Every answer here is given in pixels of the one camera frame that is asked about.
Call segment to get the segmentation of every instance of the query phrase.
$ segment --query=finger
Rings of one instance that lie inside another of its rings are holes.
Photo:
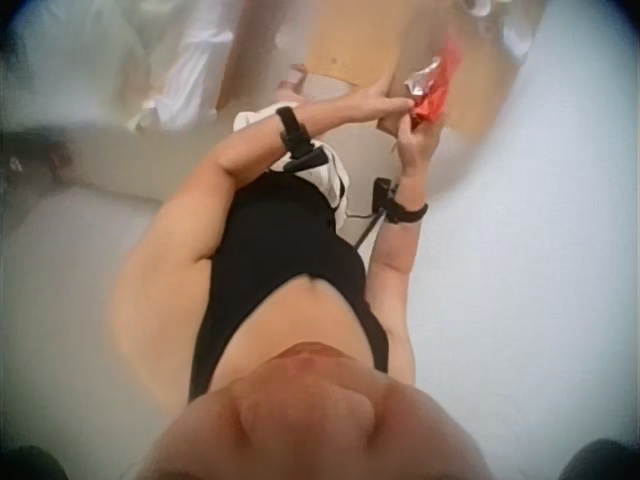
[[[409,98],[388,98],[384,99],[382,103],[382,116],[390,115],[392,113],[408,113],[413,107],[416,106],[416,103]]]
[[[424,137],[439,137],[442,133],[442,129],[446,123],[446,118],[444,115],[440,117],[440,119],[436,123],[431,123],[428,121],[422,122],[418,125],[415,133]]]
[[[412,135],[412,132],[411,132],[412,127],[413,125],[412,125],[411,115],[407,113],[400,120],[400,125],[398,127],[398,140],[410,138]]]

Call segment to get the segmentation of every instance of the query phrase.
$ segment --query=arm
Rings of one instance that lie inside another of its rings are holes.
[[[376,86],[306,104],[296,114],[317,136],[412,106],[381,92]],[[274,116],[218,144],[162,206],[118,275],[109,312],[117,346],[170,411],[179,410],[188,391],[193,343],[208,298],[204,279],[233,196],[285,154],[282,130]]]
[[[420,210],[427,201],[427,174],[441,131],[442,123],[423,124],[412,131],[409,116],[402,121],[398,134],[402,173],[396,201],[409,211]],[[367,278],[367,300],[389,337],[389,374],[408,384],[415,383],[415,360],[407,327],[407,300],[421,226],[384,222]]]

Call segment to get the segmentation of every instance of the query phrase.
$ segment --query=hand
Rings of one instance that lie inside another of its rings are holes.
[[[443,127],[444,117],[436,124],[423,122],[415,130],[408,114],[402,118],[398,130],[398,154],[404,176],[426,173],[440,143]]]
[[[364,123],[393,113],[406,114],[415,106],[415,102],[408,98],[387,98],[392,79],[393,74],[387,75],[371,87],[342,97],[351,122]]]

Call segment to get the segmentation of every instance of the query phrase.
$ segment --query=woman's left hand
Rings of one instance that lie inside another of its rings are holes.
[[[371,87],[361,88],[342,97],[349,120],[353,123],[364,123],[394,113],[408,113],[415,106],[413,100],[403,97],[387,98],[392,79],[393,75],[388,75]]]

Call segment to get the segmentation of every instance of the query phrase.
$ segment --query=wooden board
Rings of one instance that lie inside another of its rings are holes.
[[[305,66],[353,85],[393,70],[414,0],[320,0]]]
[[[545,1],[522,5],[537,30]],[[310,72],[371,85],[393,66],[392,93],[400,94],[408,75],[426,67],[450,35],[463,62],[451,86],[447,126],[470,140],[493,126],[519,70],[501,44],[497,15],[487,19],[494,34],[486,35],[457,0],[322,0],[319,8],[306,61]],[[394,122],[383,129],[393,131]]]

